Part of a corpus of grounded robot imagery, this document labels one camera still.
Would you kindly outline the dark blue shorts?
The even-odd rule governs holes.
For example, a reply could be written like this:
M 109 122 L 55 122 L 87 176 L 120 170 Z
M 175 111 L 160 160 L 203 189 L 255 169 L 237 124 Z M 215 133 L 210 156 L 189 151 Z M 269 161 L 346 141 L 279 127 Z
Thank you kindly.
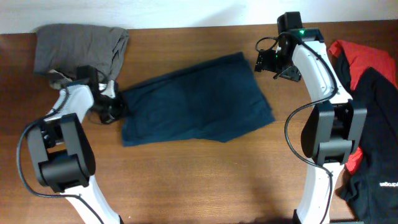
M 124 90 L 123 146 L 205 139 L 228 142 L 274 122 L 242 52 L 151 78 Z

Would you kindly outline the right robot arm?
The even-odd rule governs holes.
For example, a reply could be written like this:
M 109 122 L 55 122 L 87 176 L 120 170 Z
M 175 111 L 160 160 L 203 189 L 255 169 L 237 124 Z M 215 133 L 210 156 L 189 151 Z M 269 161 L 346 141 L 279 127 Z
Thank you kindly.
M 293 223 L 329 223 L 336 181 L 349 156 L 358 148 L 367 115 L 339 81 L 329 61 L 325 40 L 317 28 L 305 28 L 298 11 L 277 19 L 278 35 L 268 49 L 257 48 L 255 72 L 273 72 L 274 78 L 303 80 L 311 102 L 295 109 L 284 124 L 284 136 L 295 156 L 307 164 L 307 176 Z M 290 141 L 291 119 L 310 108 L 300 136 L 303 153 Z

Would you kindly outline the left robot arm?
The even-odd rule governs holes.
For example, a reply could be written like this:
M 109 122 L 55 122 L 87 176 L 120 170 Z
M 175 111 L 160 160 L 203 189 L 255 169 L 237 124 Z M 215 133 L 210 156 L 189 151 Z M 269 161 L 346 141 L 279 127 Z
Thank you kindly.
M 76 77 L 62 86 L 49 113 L 22 132 L 36 179 L 52 194 L 33 190 L 20 163 L 17 169 L 31 194 L 67 199 L 85 223 L 122 223 L 98 186 L 95 155 L 81 125 L 88 112 L 97 113 L 101 124 L 111 124 L 127 112 L 118 84 L 108 77 L 99 80 L 101 74 L 90 65 L 77 67 Z

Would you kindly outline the grey folded shorts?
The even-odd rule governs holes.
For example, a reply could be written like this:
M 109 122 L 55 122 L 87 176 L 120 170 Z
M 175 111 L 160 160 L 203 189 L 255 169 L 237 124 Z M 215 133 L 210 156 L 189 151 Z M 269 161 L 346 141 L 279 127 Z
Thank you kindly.
M 33 73 L 53 88 L 77 78 L 77 68 L 89 65 L 101 81 L 117 79 L 124 62 L 129 32 L 120 27 L 49 24 L 37 28 Z

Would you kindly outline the red garment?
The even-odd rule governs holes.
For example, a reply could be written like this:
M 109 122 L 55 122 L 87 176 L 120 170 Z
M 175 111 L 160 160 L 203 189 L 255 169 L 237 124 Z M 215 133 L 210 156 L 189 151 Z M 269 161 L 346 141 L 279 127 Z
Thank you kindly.
M 345 40 L 332 43 L 336 74 L 355 102 L 368 108 L 363 142 L 349 156 L 346 168 L 373 169 L 397 177 L 397 84 L 395 60 L 383 50 Z

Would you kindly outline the black garment with logo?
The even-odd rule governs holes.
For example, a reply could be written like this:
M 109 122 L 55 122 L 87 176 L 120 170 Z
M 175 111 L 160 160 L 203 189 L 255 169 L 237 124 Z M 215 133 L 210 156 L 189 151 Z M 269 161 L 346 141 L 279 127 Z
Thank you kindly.
M 369 67 L 353 88 L 349 62 L 340 53 L 336 74 L 354 100 L 367 108 L 358 170 L 340 188 L 343 199 L 364 223 L 397 223 L 397 88 Z

